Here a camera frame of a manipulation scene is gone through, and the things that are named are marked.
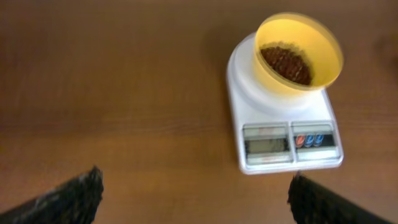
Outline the red beans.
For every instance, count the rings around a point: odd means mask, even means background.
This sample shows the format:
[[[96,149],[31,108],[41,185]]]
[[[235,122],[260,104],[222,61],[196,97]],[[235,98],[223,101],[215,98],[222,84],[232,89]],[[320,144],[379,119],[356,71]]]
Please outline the red beans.
[[[280,76],[294,83],[310,86],[312,75],[303,58],[281,47],[267,47],[260,51],[267,64]]]

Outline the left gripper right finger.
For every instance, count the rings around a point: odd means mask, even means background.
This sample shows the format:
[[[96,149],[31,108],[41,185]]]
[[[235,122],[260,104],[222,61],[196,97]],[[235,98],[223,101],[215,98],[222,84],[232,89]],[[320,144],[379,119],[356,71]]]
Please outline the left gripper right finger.
[[[391,224],[299,172],[290,183],[287,203],[297,224]]]

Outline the yellow plastic bowl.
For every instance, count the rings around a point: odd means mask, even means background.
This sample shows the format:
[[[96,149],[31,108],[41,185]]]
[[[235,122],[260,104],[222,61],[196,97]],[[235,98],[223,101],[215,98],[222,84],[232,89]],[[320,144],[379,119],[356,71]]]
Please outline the yellow plastic bowl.
[[[309,66],[309,86],[294,83],[275,72],[261,55],[261,49],[280,47],[300,55]],[[344,58],[333,33],[316,19],[294,12],[268,17],[259,26],[252,48],[254,77],[265,89],[278,95],[307,95],[330,86],[340,75]]]

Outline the white digital kitchen scale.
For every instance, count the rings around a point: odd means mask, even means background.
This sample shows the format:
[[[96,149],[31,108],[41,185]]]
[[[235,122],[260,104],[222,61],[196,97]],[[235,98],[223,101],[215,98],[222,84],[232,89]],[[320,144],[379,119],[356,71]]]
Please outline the white digital kitchen scale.
[[[343,147],[327,92],[283,98],[267,91],[254,76],[254,36],[248,35],[236,46],[226,72],[241,172],[254,175],[340,166]]]

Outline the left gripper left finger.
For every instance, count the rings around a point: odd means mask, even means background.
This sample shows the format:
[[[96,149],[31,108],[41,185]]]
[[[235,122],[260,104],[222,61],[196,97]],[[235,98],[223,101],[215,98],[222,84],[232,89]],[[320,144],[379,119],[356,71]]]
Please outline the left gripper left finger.
[[[94,166],[1,214],[1,223],[92,223],[102,201],[103,173]]]

